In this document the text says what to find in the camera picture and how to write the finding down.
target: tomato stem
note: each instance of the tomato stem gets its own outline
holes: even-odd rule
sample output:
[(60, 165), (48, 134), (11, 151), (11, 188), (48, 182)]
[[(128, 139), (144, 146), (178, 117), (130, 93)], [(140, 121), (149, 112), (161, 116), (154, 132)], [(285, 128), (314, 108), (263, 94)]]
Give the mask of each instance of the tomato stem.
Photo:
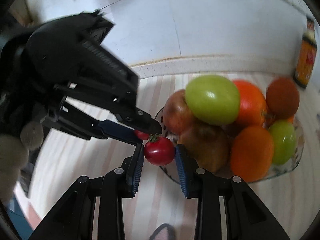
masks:
[(161, 135), (160, 133), (157, 133), (157, 134), (155, 134), (155, 135), (150, 134), (149, 141), (150, 141), (150, 142), (156, 142), (156, 141), (158, 140), (158, 137), (159, 137), (160, 135)]

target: screw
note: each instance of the screw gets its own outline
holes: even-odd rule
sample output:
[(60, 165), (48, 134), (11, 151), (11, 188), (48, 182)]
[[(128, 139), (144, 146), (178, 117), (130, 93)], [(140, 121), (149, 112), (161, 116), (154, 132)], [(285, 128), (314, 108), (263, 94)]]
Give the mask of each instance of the screw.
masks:
[(122, 168), (116, 168), (115, 169), (115, 174), (122, 174), (124, 170)]
[(198, 174), (204, 174), (204, 173), (205, 173), (205, 169), (203, 169), (203, 168), (198, 168), (198, 169), (196, 169), (196, 173), (198, 173)]
[(87, 180), (88, 180), (87, 176), (81, 176), (81, 177), (78, 179), (78, 182), (79, 182), (79, 183), (85, 183)]
[(233, 177), (232, 177), (232, 180), (233, 180), (234, 182), (236, 182), (236, 183), (241, 182), (241, 178), (240, 178), (239, 176), (233, 176)]

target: white tiled wall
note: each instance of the white tiled wall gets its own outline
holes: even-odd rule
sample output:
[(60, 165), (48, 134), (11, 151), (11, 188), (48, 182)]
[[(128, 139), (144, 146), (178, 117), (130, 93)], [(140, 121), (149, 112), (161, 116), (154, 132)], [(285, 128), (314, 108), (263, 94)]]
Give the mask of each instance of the white tiled wall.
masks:
[(129, 65), (174, 57), (253, 55), (294, 69), (306, 18), (282, 0), (28, 0), (39, 21), (102, 8), (103, 46)]

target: brown fruit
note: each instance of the brown fruit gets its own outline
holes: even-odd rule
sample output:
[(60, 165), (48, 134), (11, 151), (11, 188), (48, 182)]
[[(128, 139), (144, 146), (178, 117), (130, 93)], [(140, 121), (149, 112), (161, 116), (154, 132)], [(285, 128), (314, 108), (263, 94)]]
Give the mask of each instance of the brown fruit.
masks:
[(185, 99), (186, 90), (181, 89), (173, 93), (163, 108), (164, 125), (174, 134), (181, 134), (195, 120)]
[(291, 78), (280, 77), (267, 88), (266, 102), (276, 119), (288, 119), (299, 107), (299, 91)]
[(179, 137), (190, 157), (195, 158), (199, 167), (212, 173), (225, 166), (229, 159), (230, 147), (227, 135), (219, 126), (194, 122)]

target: green tomato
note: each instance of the green tomato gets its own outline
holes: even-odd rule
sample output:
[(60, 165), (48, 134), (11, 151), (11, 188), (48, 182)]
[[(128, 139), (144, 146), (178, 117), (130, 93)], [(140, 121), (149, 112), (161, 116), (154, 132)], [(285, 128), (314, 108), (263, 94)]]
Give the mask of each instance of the green tomato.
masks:
[(238, 117), (240, 93), (229, 79), (204, 75), (188, 83), (186, 102), (196, 118), (208, 124), (224, 125)]
[(269, 132), (273, 137), (275, 152), (272, 163), (276, 165), (285, 164), (296, 149), (296, 132), (291, 123), (279, 120), (270, 126)]

